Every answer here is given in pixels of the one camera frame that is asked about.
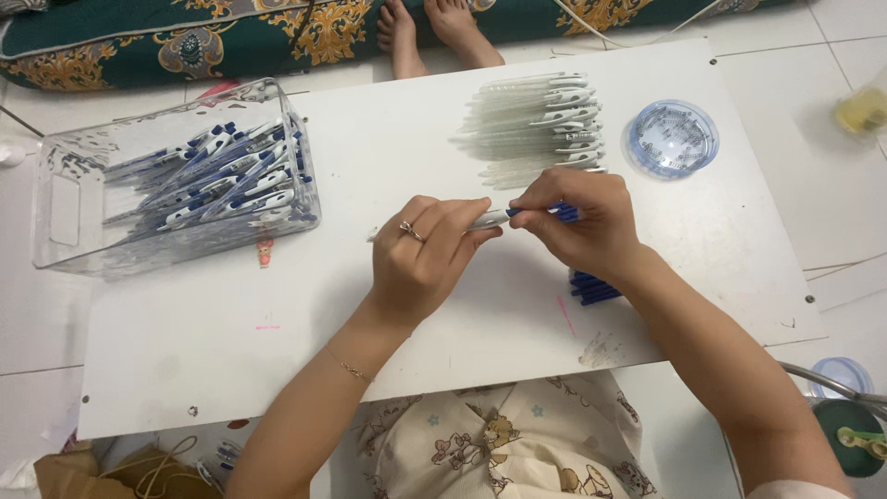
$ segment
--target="plastic bin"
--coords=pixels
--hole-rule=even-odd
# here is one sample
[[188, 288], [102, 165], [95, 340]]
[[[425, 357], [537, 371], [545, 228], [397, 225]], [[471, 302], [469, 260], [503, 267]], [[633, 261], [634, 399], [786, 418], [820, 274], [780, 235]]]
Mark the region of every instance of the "plastic bin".
[[106, 279], [141, 273], [219, 251], [311, 229], [320, 223], [315, 182], [294, 182], [289, 204], [128, 241], [136, 220], [103, 223], [131, 210], [148, 192], [106, 184], [110, 165], [181, 144], [200, 131], [234, 122], [248, 130], [283, 118], [288, 160], [314, 176], [308, 134], [277, 82], [264, 78], [211, 97], [101, 126], [47, 136], [40, 144], [34, 195], [33, 262], [39, 269]]

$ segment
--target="bracelet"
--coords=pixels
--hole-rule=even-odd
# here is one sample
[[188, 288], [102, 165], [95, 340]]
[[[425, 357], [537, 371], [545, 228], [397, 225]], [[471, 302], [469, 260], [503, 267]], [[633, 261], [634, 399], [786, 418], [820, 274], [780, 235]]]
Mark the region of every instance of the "bracelet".
[[366, 381], [367, 383], [372, 383], [373, 381], [376, 380], [376, 378], [374, 378], [374, 377], [369, 377], [369, 376], [365, 375], [364, 373], [358, 371], [357, 369], [352, 368], [351, 366], [349, 366], [349, 365], [346, 364], [345, 362], [342, 362], [341, 360], [339, 360], [339, 358], [335, 356], [335, 353], [333, 353], [333, 349], [330, 348], [330, 345], [329, 345], [329, 344], [324, 345], [324, 347], [326, 348], [326, 351], [327, 351], [327, 352], [330, 352], [330, 355], [333, 356], [333, 358], [335, 359], [335, 361], [336, 361], [336, 362], [339, 362], [339, 365], [342, 366], [342, 367], [344, 367], [345, 370], [348, 371], [348, 372], [350, 372], [352, 375], [359, 377], [360, 379]]

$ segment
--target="white cable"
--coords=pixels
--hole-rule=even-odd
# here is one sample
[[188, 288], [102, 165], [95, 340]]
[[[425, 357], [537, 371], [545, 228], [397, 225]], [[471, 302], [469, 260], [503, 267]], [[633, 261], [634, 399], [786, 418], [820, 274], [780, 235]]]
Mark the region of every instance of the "white cable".
[[561, 0], [553, 0], [553, 1], [554, 1], [556, 4], [560, 5], [561, 8], [562, 8], [562, 9], [563, 9], [563, 10], [564, 10], [564, 11], [565, 11], [570, 17], [573, 18], [573, 20], [575, 20], [576, 22], [578, 22], [579, 24], [581, 24], [585, 29], [588, 29], [589, 31], [591, 31], [591, 32], [594, 33], [595, 35], [599, 36], [600, 38], [602, 38], [602, 39], [604, 39], [604, 40], [606, 40], [606, 41], [608, 41], [608, 42], [610, 42], [610, 43], [613, 44], [613, 45], [616, 45], [616, 46], [619, 46], [619, 47], [625, 47], [625, 48], [640, 47], [641, 45], [652, 45], [652, 44], [659, 43], [659, 42], [661, 42], [663, 39], [667, 38], [668, 36], [673, 35], [675, 31], [678, 31], [679, 29], [681, 29], [681, 28], [683, 28], [684, 26], [686, 26], [688, 22], [690, 22], [690, 21], [692, 21], [692, 20], [695, 20], [695, 19], [698, 18], [699, 16], [701, 16], [701, 15], [705, 14], [706, 12], [708, 12], [709, 9], [711, 9], [711, 7], [714, 7], [715, 5], [721, 3], [721, 0], [715, 0], [714, 2], [712, 2], [711, 4], [709, 4], [708, 7], [705, 7], [705, 8], [702, 9], [701, 11], [697, 12], [692, 18], [690, 18], [690, 19], [685, 20], [684, 22], [682, 22], [682, 23], [680, 24], [680, 26], [678, 26], [677, 28], [674, 28], [672, 31], [669, 31], [668, 33], [666, 33], [666, 34], [664, 34], [664, 35], [662, 35], [662, 36], [659, 36], [658, 38], [656, 38], [656, 39], [654, 39], [654, 40], [651, 40], [651, 41], [646, 42], [646, 43], [644, 43], [644, 44], [624, 45], [624, 44], [620, 44], [619, 42], [614, 42], [613, 40], [610, 40], [609, 38], [607, 38], [606, 36], [604, 36], [600, 31], [598, 31], [597, 29], [594, 29], [594, 28], [592, 28], [591, 26], [589, 26], [587, 22], [585, 22], [584, 20], [582, 20], [582, 18], [580, 18], [580, 17], [578, 16], [578, 14], [576, 14], [575, 12], [573, 12], [572, 9], [570, 9], [569, 7], [567, 7], [567, 5], [564, 5], [564, 3], [563, 3]]

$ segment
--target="woman's right hand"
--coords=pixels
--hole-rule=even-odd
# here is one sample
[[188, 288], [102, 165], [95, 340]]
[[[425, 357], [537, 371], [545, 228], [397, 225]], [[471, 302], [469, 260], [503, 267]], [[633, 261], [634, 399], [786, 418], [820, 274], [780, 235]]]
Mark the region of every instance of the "woman's right hand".
[[[577, 222], [564, 224], [547, 211], [559, 201], [577, 208]], [[527, 229], [564, 264], [614, 285], [629, 280], [649, 251], [638, 241], [632, 198], [618, 175], [545, 170], [510, 206], [524, 209], [512, 228]]]

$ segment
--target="white table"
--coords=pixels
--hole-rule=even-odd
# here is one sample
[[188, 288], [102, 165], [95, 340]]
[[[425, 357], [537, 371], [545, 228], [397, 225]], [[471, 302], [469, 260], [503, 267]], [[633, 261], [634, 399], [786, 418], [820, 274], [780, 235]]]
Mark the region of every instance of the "white table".
[[[262, 414], [369, 289], [364, 242], [413, 194], [490, 195], [450, 142], [481, 83], [586, 71], [604, 103], [607, 165], [626, 178], [642, 241], [763, 345], [823, 336], [797, 259], [703, 40], [293, 96], [310, 118], [324, 221], [276, 241], [106, 285], [90, 317], [84, 438]], [[619, 141], [647, 104], [684, 99], [718, 127], [718, 158], [678, 182], [630, 167]], [[377, 376], [367, 400], [660, 360], [624, 298], [581, 307], [531, 235], [485, 245], [444, 306]], [[562, 310], [558, 297], [562, 297]], [[567, 326], [569, 316], [575, 336]], [[278, 329], [261, 329], [279, 326]], [[200, 409], [197, 417], [188, 408]]]

